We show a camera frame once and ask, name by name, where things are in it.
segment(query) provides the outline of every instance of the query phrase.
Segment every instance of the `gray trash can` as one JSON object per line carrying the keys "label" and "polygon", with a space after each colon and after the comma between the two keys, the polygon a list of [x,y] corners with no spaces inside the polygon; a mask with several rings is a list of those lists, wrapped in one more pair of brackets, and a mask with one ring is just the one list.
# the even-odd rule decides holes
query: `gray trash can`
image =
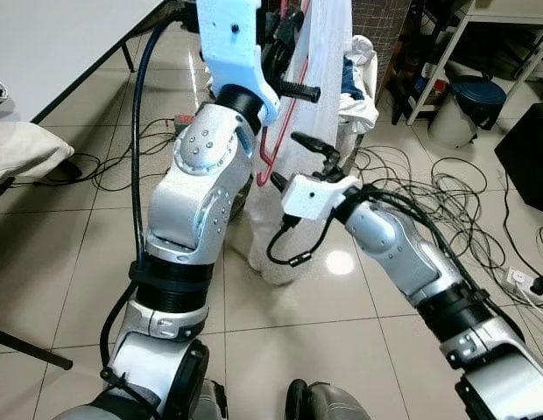
{"label": "gray trash can", "polygon": [[450,85],[449,95],[429,127],[429,136],[438,144],[459,148],[478,129],[491,130],[507,96],[493,81],[462,76]]}

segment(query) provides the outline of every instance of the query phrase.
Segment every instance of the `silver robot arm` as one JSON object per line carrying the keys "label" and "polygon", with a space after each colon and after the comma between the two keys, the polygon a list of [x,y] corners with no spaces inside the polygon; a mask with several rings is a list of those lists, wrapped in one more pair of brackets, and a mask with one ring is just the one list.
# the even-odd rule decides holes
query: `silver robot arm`
{"label": "silver robot arm", "polygon": [[284,221],[294,226],[298,218],[330,216],[345,226],[418,310],[450,366],[464,370],[455,389],[471,418],[543,418],[543,364],[488,305],[485,290],[473,289],[449,257],[420,235],[412,218],[384,203],[378,190],[366,192],[356,178],[343,178],[335,150],[300,133],[293,139],[325,154],[328,169],[312,177],[296,175],[288,183],[275,174],[289,215]]}

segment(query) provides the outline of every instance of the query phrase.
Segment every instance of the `tile floor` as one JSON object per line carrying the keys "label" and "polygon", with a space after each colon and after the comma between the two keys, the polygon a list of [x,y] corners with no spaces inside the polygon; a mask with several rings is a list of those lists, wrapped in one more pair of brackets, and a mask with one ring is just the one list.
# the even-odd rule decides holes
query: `tile floor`
{"label": "tile floor", "polygon": [[[145,42],[145,37],[130,42],[136,63]],[[207,99],[207,75],[198,49],[196,37],[178,26],[165,34],[147,75],[143,122],[190,114]],[[117,52],[43,125],[78,151],[116,156],[130,137],[133,86],[134,76]],[[480,223],[503,244],[507,264],[523,269],[501,228],[503,173],[492,150],[537,100],[530,87],[523,86],[504,110],[510,118],[500,120],[467,149],[449,151],[433,144],[425,122],[392,126],[390,96],[383,95],[377,127],[364,144],[406,151],[418,180],[428,179],[431,165],[445,156],[479,165],[490,181],[482,196]],[[158,129],[169,130],[164,124]],[[162,172],[169,150],[143,159],[144,173]],[[90,165],[81,164],[85,169]],[[469,176],[459,164],[444,170]],[[128,178],[129,163],[125,163],[107,172],[102,183],[117,188]],[[143,183],[144,203],[158,179]],[[543,270],[534,240],[543,213],[525,206],[514,190],[510,205],[512,234]],[[350,273],[328,271],[325,258],[332,250],[349,255]],[[98,334],[128,283],[132,258],[128,190],[98,192],[91,183],[81,183],[17,188],[0,198],[0,328],[75,362],[66,372],[0,346],[0,420],[50,419],[89,402],[101,390]],[[543,359],[543,318],[514,305],[474,263],[466,263]],[[435,338],[386,274],[339,227],[329,232],[312,275],[281,288],[264,283],[226,246],[215,268],[209,301],[212,310],[201,337],[212,354],[208,375],[226,382],[233,419],[283,418],[283,398],[294,377],[347,389],[375,420],[466,418],[454,392],[460,374],[441,358]]]}

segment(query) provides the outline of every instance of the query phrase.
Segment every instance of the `white cloth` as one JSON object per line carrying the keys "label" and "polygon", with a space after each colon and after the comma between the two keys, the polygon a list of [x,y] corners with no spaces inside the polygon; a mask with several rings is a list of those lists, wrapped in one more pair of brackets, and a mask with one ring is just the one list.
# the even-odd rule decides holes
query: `white cloth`
{"label": "white cloth", "polygon": [[352,39],[351,52],[346,57],[353,62],[353,81],[363,92],[364,99],[355,100],[350,94],[340,95],[340,113],[336,149],[340,152],[340,164],[351,154],[356,138],[375,127],[378,111],[375,107],[377,90],[377,53],[373,44],[364,36]]}
{"label": "white cloth", "polygon": [[30,122],[0,122],[0,179],[20,175],[42,178],[74,149]]}
{"label": "white cloth", "polygon": [[[324,160],[324,157],[295,143],[291,139],[292,132],[302,131],[335,145],[343,54],[351,51],[350,0],[312,0],[308,13],[286,79],[298,81],[300,69],[308,55],[308,70],[304,82],[308,86],[320,86],[321,98],[316,104],[297,101],[273,169],[287,179],[296,172],[321,171]],[[291,100],[285,97],[281,99],[279,118],[268,129],[266,145],[270,155]],[[265,165],[258,156],[255,157],[254,164],[255,168],[264,171]],[[308,270],[312,262],[292,269],[274,264],[265,256],[268,243],[279,230],[283,215],[280,194],[271,182],[261,188],[255,184],[250,189],[245,215],[248,216],[253,233],[249,264],[255,270],[262,271],[262,277],[266,281],[272,284],[287,283]],[[323,222],[302,221],[294,232],[289,232],[278,241],[273,250],[274,255],[286,258],[309,249],[320,235],[322,226]]]}

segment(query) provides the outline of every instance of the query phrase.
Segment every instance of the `power strip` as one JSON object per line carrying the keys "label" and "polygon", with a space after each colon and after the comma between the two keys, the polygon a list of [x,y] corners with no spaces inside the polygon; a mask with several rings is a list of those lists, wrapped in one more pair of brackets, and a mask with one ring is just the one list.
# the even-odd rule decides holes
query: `power strip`
{"label": "power strip", "polygon": [[539,296],[531,291],[532,282],[534,282],[533,277],[530,277],[513,267],[509,268],[509,271],[507,271],[506,275],[501,280],[502,285],[520,299],[526,300],[526,297],[519,289],[521,289],[534,304],[541,304],[543,303],[543,295]]}

